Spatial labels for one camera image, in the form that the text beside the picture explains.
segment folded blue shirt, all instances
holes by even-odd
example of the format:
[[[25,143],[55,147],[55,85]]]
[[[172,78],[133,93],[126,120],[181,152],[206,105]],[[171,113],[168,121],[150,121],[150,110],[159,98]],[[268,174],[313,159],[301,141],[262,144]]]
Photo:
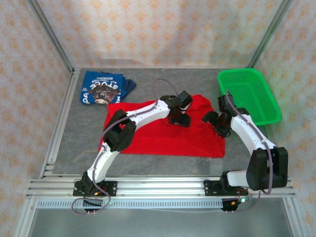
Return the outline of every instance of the folded blue shirt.
[[[136,83],[132,79],[126,79],[123,77],[123,84],[122,84],[122,91],[121,91],[121,96],[122,100],[136,87]]]
[[[109,74],[87,71],[85,73],[80,101],[87,104],[119,103],[123,90],[123,74]]]

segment plastic basket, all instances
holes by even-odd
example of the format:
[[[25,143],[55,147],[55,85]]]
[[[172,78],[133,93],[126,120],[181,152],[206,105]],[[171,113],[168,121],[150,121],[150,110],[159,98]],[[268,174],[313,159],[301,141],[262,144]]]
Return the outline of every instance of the plastic basket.
[[[246,108],[257,126],[279,122],[281,111],[263,75],[252,68],[230,69],[218,74],[221,93],[228,89],[238,108]]]

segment floor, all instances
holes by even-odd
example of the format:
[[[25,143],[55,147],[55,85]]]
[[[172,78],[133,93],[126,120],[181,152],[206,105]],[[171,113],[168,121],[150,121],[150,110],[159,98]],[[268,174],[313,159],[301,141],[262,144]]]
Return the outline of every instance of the floor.
[[[83,174],[97,156],[97,142],[107,115],[107,106],[83,105],[79,101],[84,74],[82,69],[77,82],[65,130],[60,144],[54,174]],[[172,82],[178,91],[201,94],[218,110],[220,96],[217,75],[221,69],[89,69],[123,73],[133,79],[137,87],[124,102],[143,102],[154,99],[151,85],[156,78]],[[164,82],[157,84],[161,95],[174,94]],[[247,169],[250,154],[239,137],[232,133],[226,139],[223,158],[125,155],[119,154],[107,175],[220,175],[222,171]]]

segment patterned wallpaper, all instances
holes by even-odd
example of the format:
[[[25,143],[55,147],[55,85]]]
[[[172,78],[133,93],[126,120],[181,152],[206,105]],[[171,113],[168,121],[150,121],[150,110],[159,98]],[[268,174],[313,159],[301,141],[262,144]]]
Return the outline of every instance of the patterned wallpaper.
[[[281,0],[39,0],[74,67],[231,68]]]
[[[12,236],[69,78],[25,0],[0,1],[0,236]]]
[[[260,70],[278,101],[282,121],[269,136],[289,151],[289,175],[310,236],[316,236],[316,5],[292,3],[265,50]]]

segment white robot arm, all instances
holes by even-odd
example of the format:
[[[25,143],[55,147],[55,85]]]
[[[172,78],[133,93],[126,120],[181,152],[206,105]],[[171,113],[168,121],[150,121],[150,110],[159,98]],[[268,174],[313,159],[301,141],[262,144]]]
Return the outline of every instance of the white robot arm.
[[[192,97],[183,91],[178,96],[163,96],[155,103],[135,111],[116,111],[104,131],[101,150],[97,158],[82,176],[83,192],[94,193],[93,179],[95,183],[105,179],[115,157],[131,144],[135,131],[140,127],[164,118],[168,118],[170,123],[188,127],[191,118],[184,111],[191,102]]]
[[[132,115],[137,115],[137,114],[141,114],[142,112],[148,111],[145,114],[142,115],[138,115],[138,116],[132,116]],[[157,119],[164,119],[166,117],[168,117],[170,113],[170,109],[168,107],[168,105],[162,101],[162,100],[158,100],[157,104],[156,103],[152,103],[151,105],[148,105],[146,107],[143,107],[139,110],[135,110],[135,111],[128,111],[126,112],[126,116],[132,116],[130,117],[130,121],[135,123],[136,126],[136,130],[148,123],[151,123]],[[101,146],[101,150],[99,152],[99,155],[101,155],[101,158],[98,160],[96,169],[95,169],[95,182],[101,182],[102,180],[105,179],[106,173],[110,167],[110,165],[112,164],[114,158],[119,154],[119,151],[111,151],[111,148],[109,146],[109,144],[105,141],[103,141],[102,146]],[[96,160],[94,161],[94,163],[92,164],[92,166],[88,169],[87,174],[88,177],[92,180],[92,171],[94,168]]]
[[[247,170],[223,172],[221,178],[226,187],[250,187],[252,190],[263,190],[269,187],[270,167],[267,165],[269,152],[272,157],[272,188],[285,187],[287,184],[288,153],[284,147],[276,147],[256,127],[245,108],[236,108],[232,95],[218,98],[220,114],[211,111],[202,119],[209,122],[221,137],[235,131],[251,155]]]

